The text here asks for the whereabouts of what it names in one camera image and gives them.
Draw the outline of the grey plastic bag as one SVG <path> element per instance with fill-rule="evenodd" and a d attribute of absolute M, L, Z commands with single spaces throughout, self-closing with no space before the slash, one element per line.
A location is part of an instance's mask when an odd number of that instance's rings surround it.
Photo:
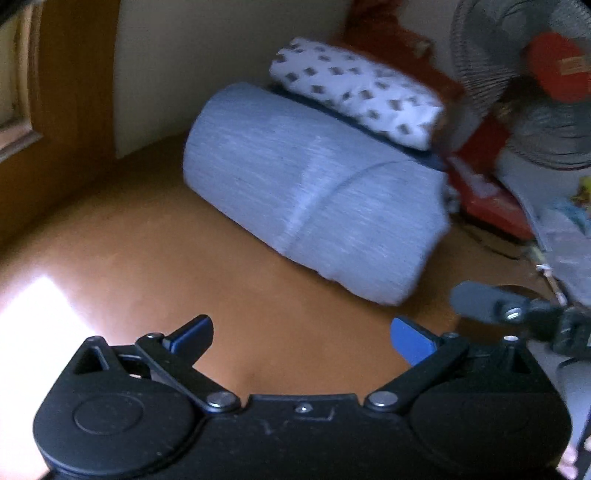
<path fill-rule="evenodd" d="M 582 216 L 571 198 L 590 170 L 552 170 L 506 154 L 497 173 L 524 208 L 554 276 L 572 299 L 589 306 L 590 227 L 578 223 Z"/>

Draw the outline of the white patterned folded cloth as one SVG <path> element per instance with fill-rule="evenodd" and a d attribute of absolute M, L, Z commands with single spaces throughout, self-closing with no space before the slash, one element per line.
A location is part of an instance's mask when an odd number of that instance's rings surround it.
<path fill-rule="evenodd" d="M 348 49 L 295 37 L 276 52 L 270 77 L 394 143 L 432 147 L 445 116 L 439 96 L 419 81 Z"/>

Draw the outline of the brown wooden window frame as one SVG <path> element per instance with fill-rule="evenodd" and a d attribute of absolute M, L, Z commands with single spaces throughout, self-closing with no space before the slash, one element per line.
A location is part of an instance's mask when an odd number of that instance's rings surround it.
<path fill-rule="evenodd" d="M 115 163 L 117 1 L 30 1 L 17 45 L 22 117 L 1 132 L 8 242 Z"/>

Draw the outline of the grey fleece garment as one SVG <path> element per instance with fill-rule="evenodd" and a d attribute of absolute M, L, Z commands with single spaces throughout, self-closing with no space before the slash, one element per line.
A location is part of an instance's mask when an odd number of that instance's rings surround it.
<path fill-rule="evenodd" d="M 204 105 L 183 176 L 281 256 L 382 305 L 412 294 L 450 228 L 445 173 L 248 83 Z"/>

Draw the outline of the red box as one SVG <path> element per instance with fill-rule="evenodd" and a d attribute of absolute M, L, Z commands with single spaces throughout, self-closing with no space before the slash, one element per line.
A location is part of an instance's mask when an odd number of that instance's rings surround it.
<path fill-rule="evenodd" d="M 503 185 L 476 173 L 455 155 L 447 161 L 450 184 L 458 191 L 462 208 L 469 215 L 520 241 L 534 238 L 520 203 Z"/>

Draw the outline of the grey electric fan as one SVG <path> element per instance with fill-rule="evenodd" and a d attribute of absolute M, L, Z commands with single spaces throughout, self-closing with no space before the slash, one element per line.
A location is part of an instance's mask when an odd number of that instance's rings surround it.
<path fill-rule="evenodd" d="M 590 4 L 461 1 L 451 27 L 460 83 L 514 154 L 552 170 L 590 165 Z"/>

